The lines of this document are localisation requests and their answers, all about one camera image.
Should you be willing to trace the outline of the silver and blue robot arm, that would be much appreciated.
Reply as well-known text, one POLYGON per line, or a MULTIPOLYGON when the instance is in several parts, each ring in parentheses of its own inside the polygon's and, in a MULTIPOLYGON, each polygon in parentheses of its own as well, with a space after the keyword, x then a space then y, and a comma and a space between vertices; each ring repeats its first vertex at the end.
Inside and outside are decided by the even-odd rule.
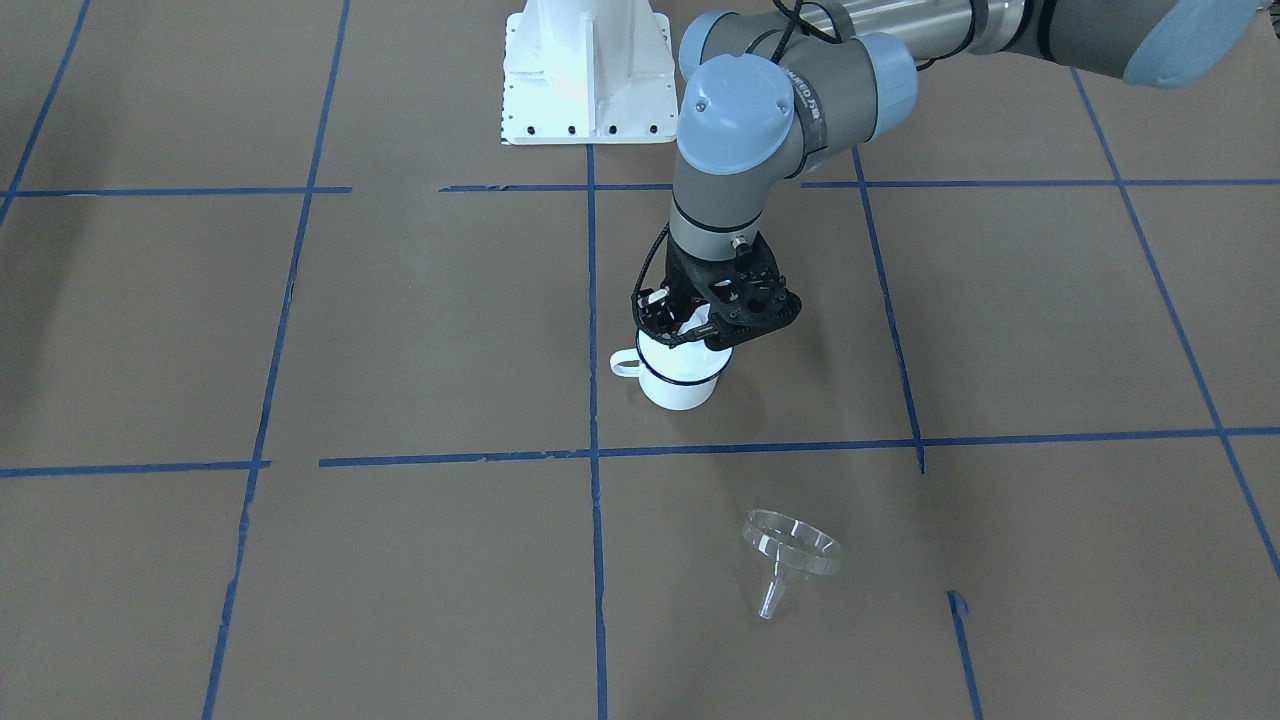
POLYGON ((1254 1, 795 1, 708 12, 678 49, 685 92, 666 274, 635 284, 640 336, 732 348, 803 302, 762 234, 771 188, 910 117, 922 73, 1015 53, 1126 85, 1179 88, 1238 42, 1254 1))

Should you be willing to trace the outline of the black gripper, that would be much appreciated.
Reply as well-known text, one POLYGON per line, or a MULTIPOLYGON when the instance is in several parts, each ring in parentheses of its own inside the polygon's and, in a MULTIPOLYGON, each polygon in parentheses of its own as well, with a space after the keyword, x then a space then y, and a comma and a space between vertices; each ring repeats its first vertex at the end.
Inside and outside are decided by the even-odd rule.
POLYGON ((654 341, 684 343, 701 342, 709 351, 726 351, 735 346, 732 325, 753 324, 751 286, 753 242, 739 241, 730 246, 723 260, 698 258, 669 241, 666 250, 664 286, 707 302, 708 322, 690 329, 680 328, 687 320, 687 300, 672 295, 669 288, 632 292, 632 319, 640 334, 654 341))

